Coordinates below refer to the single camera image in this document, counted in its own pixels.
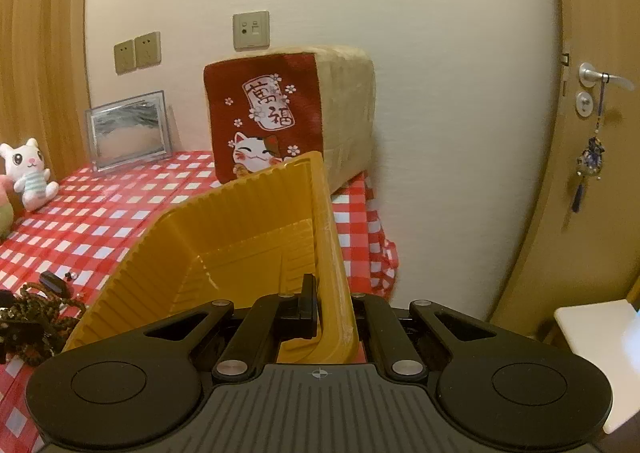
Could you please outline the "yellow plastic tray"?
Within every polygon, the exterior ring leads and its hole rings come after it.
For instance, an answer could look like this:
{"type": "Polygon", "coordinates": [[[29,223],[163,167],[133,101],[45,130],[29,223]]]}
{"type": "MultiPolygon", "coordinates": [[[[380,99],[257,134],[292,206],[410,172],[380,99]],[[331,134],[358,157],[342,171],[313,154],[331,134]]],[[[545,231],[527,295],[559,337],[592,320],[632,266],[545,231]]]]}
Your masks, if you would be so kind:
{"type": "Polygon", "coordinates": [[[147,228],[81,317],[72,350],[216,299],[250,307],[318,282],[318,334],[279,352],[284,363],[340,364],[358,332],[326,168],[318,152],[194,196],[147,228]]]}

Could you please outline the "red white checkered tablecloth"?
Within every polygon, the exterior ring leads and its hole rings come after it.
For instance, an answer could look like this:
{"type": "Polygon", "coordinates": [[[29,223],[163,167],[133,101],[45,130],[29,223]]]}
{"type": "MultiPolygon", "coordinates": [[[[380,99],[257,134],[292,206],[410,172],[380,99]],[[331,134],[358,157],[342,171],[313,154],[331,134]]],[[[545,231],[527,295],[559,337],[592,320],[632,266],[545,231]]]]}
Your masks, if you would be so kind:
{"type": "MultiPolygon", "coordinates": [[[[111,176],[80,169],[62,182],[55,200],[17,220],[1,246],[1,285],[19,291],[44,271],[70,275],[89,309],[156,219],[223,185],[206,152],[180,153],[111,176]]],[[[356,176],[330,199],[349,291],[388,297],[397,251],[382,229],[368,178],[356,176]]]]}

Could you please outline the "wooden door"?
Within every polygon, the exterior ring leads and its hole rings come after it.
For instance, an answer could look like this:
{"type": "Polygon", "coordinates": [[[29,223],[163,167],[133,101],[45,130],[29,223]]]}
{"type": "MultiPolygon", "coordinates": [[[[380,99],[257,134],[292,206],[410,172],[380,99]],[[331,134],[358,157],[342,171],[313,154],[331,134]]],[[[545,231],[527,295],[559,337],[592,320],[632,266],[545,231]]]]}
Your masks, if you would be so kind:
{"type": "Polygon", "coordinates": [[[544,330],[556,309],[625,297],[639,277],[639,92],[607,84],[599,139],[601,178],[578,213],[576,161],[594,135],[580,118],[578,67],[590,63],[639,81],[639,0],[561,0],[560,95],[544,182],[525,241],[490,321],[523,335],[544,330]]]}

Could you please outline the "silver framed sand picture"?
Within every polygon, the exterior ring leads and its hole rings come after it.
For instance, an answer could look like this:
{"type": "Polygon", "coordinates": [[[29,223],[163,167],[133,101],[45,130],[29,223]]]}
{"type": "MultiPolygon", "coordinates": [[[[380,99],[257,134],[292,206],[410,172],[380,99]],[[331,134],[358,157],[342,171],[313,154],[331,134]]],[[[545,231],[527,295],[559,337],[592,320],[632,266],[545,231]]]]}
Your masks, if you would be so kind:
{"type": "Polygon", "coordinates": [[[91,165],[97,173],[172,155],[163,90],[87,109],[85,120],[91,165]]]}

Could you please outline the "white chair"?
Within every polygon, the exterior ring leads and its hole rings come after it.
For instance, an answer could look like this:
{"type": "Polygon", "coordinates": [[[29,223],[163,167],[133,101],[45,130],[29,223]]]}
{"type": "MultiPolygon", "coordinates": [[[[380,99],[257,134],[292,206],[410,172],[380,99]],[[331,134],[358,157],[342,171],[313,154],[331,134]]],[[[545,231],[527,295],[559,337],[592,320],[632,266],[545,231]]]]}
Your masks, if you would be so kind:
{"type": "Polygon", "coordinates": [[[639,412],[639,312],[620,299],[559,308],[554,319],[570,350],[608,377],[613,406],[603,430],[614,433],[639,412]]]}

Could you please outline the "blue tassel charm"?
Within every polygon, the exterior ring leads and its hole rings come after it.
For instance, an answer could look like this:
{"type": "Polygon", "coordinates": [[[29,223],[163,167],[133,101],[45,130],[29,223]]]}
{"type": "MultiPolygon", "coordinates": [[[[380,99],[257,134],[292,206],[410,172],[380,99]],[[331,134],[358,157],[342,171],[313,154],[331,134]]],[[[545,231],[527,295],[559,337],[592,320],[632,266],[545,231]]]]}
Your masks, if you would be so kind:
{"type": "Polygon", "coordinates": [[[600,84],[600,95],[597,108],[597,121],[594,127],[594,135],[588,140],[585,150],[579,155],[576,161],[576,174],[579,178],[578,187],[572,202],[572,211],[578,213],[582,207],[582,199],[587,190],[587,182],[591,178],[599,180],[603,167],[603,154],[605,148],[599,139],[602,118],[604,113],[604,91],[605,84],[600,84]]]}

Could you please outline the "silver door lock knob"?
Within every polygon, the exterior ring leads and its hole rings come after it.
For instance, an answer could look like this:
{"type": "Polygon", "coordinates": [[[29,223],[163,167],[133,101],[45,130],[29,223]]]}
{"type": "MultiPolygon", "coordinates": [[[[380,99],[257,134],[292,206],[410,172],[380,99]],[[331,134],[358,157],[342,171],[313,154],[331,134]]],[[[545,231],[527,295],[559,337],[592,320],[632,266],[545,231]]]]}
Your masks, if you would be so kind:
{"type": "Polygon", "coordinates": [[[593,112],[593,98],[588,91],[580,91],[575,95],[575,109],[580,118],[589,118],[593,112]]]}

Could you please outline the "pink green plush toy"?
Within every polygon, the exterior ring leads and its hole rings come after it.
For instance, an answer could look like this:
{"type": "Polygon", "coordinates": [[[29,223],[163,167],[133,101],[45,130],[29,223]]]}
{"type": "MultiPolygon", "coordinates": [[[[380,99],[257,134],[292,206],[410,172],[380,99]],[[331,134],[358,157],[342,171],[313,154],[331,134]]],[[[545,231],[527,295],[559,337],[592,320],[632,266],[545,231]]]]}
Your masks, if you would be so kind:
{"type": "Polygon", "coordinates": [[[0,176],[0,239],[6,239],[6,236],[11,232],[14,221],[13,205],[8,195],[12,187],[11,179],[2,174],[0,176]]]}

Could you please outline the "white cat plush toy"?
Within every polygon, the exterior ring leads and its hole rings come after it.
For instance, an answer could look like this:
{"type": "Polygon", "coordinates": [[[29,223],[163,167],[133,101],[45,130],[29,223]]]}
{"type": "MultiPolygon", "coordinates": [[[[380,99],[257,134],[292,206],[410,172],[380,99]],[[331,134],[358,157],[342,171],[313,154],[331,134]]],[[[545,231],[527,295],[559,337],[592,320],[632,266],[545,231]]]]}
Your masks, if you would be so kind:
{"type": "Polygon", "coordinates": [[[26,211],[36,211],[58,195],[60,186],[51,180],[51,170],[46,167],[35,138],[17,148],[2,143],[1,157],[6,165],[6,175],[14,192],[21,196],[26,211]]]}

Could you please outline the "single wall socket plate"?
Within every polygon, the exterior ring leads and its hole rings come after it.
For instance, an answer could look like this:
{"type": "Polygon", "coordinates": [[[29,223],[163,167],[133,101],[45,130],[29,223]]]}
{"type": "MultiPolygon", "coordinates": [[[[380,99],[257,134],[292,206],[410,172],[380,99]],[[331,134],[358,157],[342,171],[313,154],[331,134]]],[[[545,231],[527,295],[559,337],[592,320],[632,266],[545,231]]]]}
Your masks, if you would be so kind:
{"type": "Polygon", "coordinates": [[[268,11],[238,13],[232,16],[235,51],[270,47],[270,15],[268,11]]]}

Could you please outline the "double wall power socket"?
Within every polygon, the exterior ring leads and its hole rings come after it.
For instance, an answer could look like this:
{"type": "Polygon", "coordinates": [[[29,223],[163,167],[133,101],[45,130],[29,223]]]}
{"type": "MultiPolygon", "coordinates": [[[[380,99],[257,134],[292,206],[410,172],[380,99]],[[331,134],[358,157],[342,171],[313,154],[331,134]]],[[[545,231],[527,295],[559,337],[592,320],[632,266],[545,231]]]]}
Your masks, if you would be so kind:
{"type": "Polygon", "coordinates": [[[114,69],[117,75],[160,65],[162,44],[160,32],[152,31],[114,45],[114,69]]]}

